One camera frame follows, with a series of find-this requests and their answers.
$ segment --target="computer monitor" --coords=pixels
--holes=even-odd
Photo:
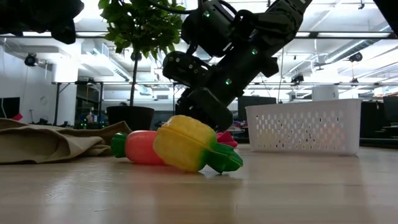
[[[390,123],[398,123],[398,96],[385,96],[383,102],[386,120]]]
[[[241,96],[238,98],[238,118],[240,121],[248,120],[245,109],[247,106],[271,104],[276,104],[276,98],[262,96]]]
[[[13,118],[17,116],[19,114],[19,100],[19,97],[0,98],[0,118]]]

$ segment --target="plastic toy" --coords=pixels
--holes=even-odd
[[[217,133],[217,142],[236,148],[238,143],[234,140],[229,132]]]
[[[127,157],[135,164],[165,165],[152,147],[155,137],[155,131],[134,131],[129,135],[117,133],[112,138],[111,150],[116,158]]]
[[[243,165],[233,147],[217,143],[209,126],[183,115],[171,117],[157,130],[154,150],[166,164],[190,172],[209,165],[222,173]]]

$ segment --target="yellow toy pineapple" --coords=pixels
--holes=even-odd
[[[236,171],[243,161],[233,147],[217,143],[216,133],[188,116],[171,117],[158,129],[154,150],[166,164],[196,172],[209,165],[215,171]]]

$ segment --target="white wall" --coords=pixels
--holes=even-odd
[[[56,87],[51,80],[52,72],[46,76],[45,69],[28,67],[0,46],[0,98],[21,98],[22,122],[32,122],[29,112],[32,110],[34,122],[45,118],[53,123]]]
[[[53,65],[53,81],[55,82],[75,82],[78,77],[79,63],[77,59],[62,60]],[[76,111],[76,85],[68,85],[60,93],[58,102],[57,125],[68,121],[71,125],[75,124]]]

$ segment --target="beige cloth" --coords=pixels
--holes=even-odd
[[[109,152],[114,134],[130,133],[125,122],[102,130],[40,126],[0,118],[0,163],[55,162]]]

